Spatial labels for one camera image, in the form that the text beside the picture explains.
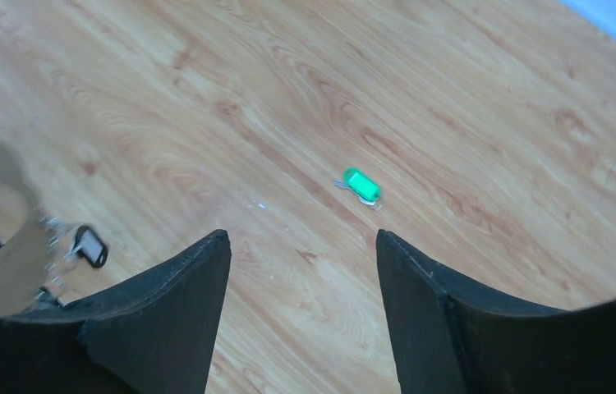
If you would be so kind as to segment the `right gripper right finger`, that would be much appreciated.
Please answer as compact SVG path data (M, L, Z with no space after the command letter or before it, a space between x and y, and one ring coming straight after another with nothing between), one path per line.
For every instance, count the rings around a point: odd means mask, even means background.
M523 300L379 230L376 263L403 393L616 393L616 299Z

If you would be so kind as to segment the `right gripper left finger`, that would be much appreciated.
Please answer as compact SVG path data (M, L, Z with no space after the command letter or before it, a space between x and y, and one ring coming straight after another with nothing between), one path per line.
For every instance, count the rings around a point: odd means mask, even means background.
M231 266L223 229L60 309L0 318L0 393L202 393Z

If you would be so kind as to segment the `large keyring with small rings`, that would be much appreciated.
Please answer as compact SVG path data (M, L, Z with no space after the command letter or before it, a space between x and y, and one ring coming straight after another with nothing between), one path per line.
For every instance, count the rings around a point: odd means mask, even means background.
M77 264L74 243L64 240L74 225L48 214L24 162L0 142L0 185L16 192L27 208L26 219L0 246L0 317L31 310L64 307L65 273Z

